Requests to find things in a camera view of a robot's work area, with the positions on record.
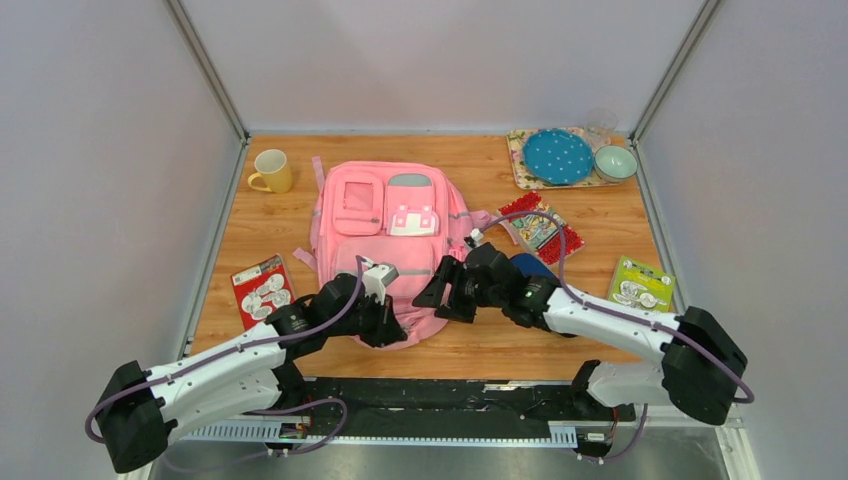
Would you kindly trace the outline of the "pink student backpack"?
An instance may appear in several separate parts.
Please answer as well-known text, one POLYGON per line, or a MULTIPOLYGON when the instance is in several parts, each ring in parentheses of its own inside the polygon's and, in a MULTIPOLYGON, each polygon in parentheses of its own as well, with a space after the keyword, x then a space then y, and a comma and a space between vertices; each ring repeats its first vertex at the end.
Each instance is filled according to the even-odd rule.
POLYGON ((411 347, 447 322, 431 308, 413 306, 446 255, 462 260, 466 237, 488 224, 485 210, 472 211, 446 174, 420 163, 348 161, 324 170, 312 160, 319 197, 310 227, 309 250, 293 255, 325 284, 340 273, 354 274, 366 257, 396 267, 387 289, 394 314, 405 331, 388 350, 411 347))

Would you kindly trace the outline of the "red comic book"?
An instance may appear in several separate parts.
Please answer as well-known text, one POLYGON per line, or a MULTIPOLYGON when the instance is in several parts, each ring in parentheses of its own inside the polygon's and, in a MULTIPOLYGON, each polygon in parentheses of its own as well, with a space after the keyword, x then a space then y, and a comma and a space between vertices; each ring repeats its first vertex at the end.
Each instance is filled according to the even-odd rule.
POLYGON ((273 255, 230 276, 245 330, 263 322, 294 298, 293 285, 281 255, 273 255))

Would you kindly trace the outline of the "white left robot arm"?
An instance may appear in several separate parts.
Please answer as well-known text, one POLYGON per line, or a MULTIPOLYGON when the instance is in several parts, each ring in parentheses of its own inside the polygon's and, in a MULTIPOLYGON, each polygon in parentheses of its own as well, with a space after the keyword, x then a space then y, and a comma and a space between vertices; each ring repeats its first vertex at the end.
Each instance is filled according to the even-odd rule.
POLYGON ((136 361, 120 366, 86 421, 87 435, 106 447, 116 472, 128 473, 218 421, 258 411, 296 413, 306 398, 296 359, 335 336, 377 347, 405 340, 388 292, 398 276, 387 264, 361 277, 341 273, 201 354, 147 370, 136 361))

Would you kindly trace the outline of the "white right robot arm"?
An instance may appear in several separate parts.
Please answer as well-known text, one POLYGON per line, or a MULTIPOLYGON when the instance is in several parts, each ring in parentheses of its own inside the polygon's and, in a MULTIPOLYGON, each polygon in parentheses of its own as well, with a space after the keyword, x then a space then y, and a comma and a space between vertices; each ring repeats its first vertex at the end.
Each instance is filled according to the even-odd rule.
POLYGON ((412 303, 465 323, 478 308, 497 308, 521 327, 591 338, 638 356, 637 363, 589 362, 580 371, 570 404, 585 419, 622 404, 656 404, 720 426, 732 404, 754 399, 742 380, 745 354, 710 312, 645 311, 603 300, 551 275, 525 275, 489 243, 463 261, 443 257, 412 303))

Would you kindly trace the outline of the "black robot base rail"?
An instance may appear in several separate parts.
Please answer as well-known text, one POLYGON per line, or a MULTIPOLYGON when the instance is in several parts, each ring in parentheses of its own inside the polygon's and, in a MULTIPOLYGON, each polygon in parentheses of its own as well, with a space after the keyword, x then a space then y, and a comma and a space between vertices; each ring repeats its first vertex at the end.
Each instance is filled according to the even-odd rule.
POLYGON ((633 406, 605 407, 566 381, 319 377, 284 389, 272 405, 310 436, 332 430, 357 443, 507 441, 570 444, 568 427, 609 432, 633 406))

